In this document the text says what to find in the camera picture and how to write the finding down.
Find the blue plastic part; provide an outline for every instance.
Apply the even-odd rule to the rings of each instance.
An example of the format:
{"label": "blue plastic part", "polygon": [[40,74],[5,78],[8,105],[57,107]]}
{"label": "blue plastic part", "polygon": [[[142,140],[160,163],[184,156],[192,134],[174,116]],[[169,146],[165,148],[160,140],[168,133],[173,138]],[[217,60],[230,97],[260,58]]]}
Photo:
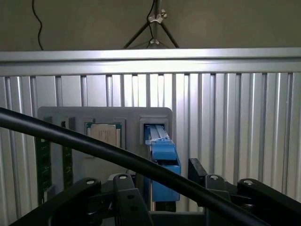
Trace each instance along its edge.
{"label": "blue plastic part", "polygon": [[[175,144],[169,138],[162,125],[147,125],[144,130],[145,144],[150,146],[151,159],[170,171],[181,174],[181,164]],[[174,202],[180,200],[180,194],[152,181],[153,202]]]}

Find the metal bolt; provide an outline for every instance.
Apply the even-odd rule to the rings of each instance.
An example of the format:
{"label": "metal bolt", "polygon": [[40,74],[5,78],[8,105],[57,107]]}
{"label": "metal bolt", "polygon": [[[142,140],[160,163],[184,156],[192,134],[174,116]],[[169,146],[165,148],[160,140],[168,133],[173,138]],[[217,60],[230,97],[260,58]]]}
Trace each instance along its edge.
{"label": "metal bolt", "polygon": [[245,180],[244,183],[247,184],[247,185],[253,185],[254,184],[251,180]]}
{"label": "metal bolt", "polygon": [[127,178],[126,175],[121,175],[121,176],[119,176],[119,179],[125,179],[125,178]]}
{"label": "metal bolt", "polygon": [[94,184],[94,180],[88,180],[86,183],[87,183],[87,185],[91,185],[91,184]]}
{"label": "metal bolt", "polygon": [[212,176],[210,176],[210,178],[213,179],[213,180],[217,180],[217,179],[218,179],[218,176],[212,175]]}

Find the silver metal wall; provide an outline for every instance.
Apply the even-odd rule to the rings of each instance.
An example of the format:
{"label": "silver metal wall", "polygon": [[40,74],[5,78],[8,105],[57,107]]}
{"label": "silver metal wall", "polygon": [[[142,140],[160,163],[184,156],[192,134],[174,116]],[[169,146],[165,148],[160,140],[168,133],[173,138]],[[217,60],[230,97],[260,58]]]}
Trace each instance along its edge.
{"label": "silver metal wall", "polygon": [[[301,202],[301,73],[239,70],[0,77],[0,106],[32,116],[41,106],[168,107],[184,176],[188,158],[198,158],[231,183],[255,178]],[[7,225],[37,206],[35,147],[28,135],[0,136]],[[185,197],[177,209],[198,210]]]}

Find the tripod leg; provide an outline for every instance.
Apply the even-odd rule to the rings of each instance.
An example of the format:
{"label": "tripod leg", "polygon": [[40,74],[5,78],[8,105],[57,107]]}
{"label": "tripod leg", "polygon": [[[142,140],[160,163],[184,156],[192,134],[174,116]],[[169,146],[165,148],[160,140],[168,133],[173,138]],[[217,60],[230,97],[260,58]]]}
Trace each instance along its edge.
{"label": "tripod leg", "polygon": [[167,36],[169,37],[169,39],[171,40],[171,42],[173,43],[173,45],[176,48],[179,48],[178,43],[174,40],[173,36],[171,35],[171,33],[169,32],[168,28],[166,27],[166,25],[163,23],[163,21],[160,23],[161,27],[163,28],[163,30],[165,31],[165,33],[167,34]]}
{"label": "tripod leg", "polygon": [[137,31],[137,33],[125,44],[123,48],[128,48],[135,40],[136,38],[148,27],[148,23],[146,22],[140,29]]}

